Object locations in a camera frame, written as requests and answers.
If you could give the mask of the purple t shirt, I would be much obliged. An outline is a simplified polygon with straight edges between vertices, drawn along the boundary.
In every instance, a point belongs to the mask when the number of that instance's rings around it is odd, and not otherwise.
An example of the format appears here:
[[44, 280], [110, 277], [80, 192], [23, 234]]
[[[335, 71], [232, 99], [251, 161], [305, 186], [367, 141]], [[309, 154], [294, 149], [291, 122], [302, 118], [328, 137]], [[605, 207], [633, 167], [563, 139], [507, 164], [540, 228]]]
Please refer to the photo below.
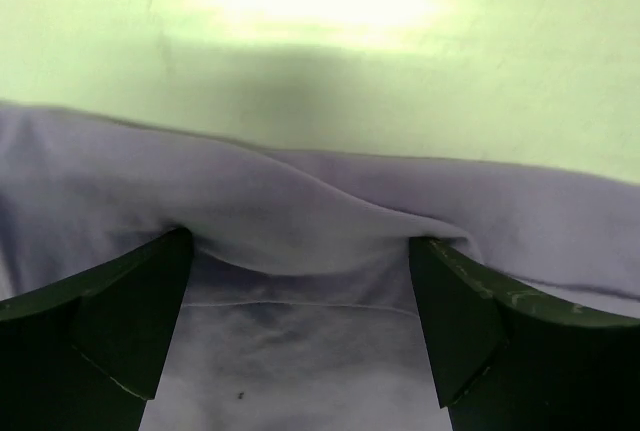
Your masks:
[[247, 148], [1, 105], [1, 293], [186, 227], [197, 253], [146, 430], [446, 430], [406, 245], [639, 313], [639, 189], [536, 167]]

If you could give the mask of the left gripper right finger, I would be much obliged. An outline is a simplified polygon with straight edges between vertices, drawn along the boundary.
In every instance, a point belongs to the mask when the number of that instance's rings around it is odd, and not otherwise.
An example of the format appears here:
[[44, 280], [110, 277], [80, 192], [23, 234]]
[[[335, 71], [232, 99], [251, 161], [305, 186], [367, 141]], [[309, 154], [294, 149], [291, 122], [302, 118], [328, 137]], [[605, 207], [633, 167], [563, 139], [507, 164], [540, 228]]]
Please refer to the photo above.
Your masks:
[[440, 241], [409, 242], [439, 405], [456, 430], [639, 426], [639, 322], [578, 305]]

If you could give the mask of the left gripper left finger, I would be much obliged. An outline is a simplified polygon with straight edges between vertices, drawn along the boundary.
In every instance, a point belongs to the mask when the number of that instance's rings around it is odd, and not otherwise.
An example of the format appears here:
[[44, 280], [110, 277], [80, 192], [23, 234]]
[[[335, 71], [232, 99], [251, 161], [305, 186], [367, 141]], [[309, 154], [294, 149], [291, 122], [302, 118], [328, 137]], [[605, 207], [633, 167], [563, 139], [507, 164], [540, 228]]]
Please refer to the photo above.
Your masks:
[[1, 427], [137, 430], [189, 280], [186, 229], [1, 303]]

